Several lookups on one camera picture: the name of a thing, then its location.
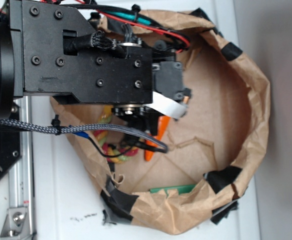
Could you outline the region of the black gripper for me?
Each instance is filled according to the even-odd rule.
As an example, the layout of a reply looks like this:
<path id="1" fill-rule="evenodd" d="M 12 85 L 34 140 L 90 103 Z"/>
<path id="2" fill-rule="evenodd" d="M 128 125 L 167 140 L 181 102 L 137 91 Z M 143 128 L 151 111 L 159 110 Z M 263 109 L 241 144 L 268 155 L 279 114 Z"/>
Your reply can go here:
<path id="1" fill-rule="evenodd" d="M 66 56 L 54 96 L 61 105 L 111 105 L 130 127 L 154 135 L 160 116 L 177 120 L 186 114 L 191 91 L 183 83 L 182 63 L 164 41 L 112 50 L 68 47 Z"/>

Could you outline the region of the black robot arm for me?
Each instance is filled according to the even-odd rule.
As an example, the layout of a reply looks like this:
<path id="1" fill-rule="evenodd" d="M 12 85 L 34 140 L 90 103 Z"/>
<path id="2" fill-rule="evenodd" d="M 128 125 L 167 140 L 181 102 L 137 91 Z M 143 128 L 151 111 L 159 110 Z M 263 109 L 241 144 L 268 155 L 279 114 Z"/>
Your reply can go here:
<path id="1" fill-rule="evenodd" d="M 24 96 L 111 105 L 153 135 L 160 116 L 184 116 L 191 91 L 176 54 L 189 49 L 189 38 L 139 11 L 90 0 L 7 1 L 0 12 L 0 119 Z"/>

